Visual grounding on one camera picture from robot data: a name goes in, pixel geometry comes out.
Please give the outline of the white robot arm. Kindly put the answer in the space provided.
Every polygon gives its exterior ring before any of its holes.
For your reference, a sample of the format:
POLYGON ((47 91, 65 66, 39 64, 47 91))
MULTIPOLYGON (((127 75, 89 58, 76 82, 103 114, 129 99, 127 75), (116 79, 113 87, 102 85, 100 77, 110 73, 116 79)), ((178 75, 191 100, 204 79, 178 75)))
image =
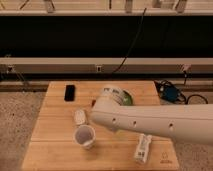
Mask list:
POLYGON ((128 130, 213 145, 213 104, 125 106, 124 91, 105 86, 91 119, 114 130, 128 130))

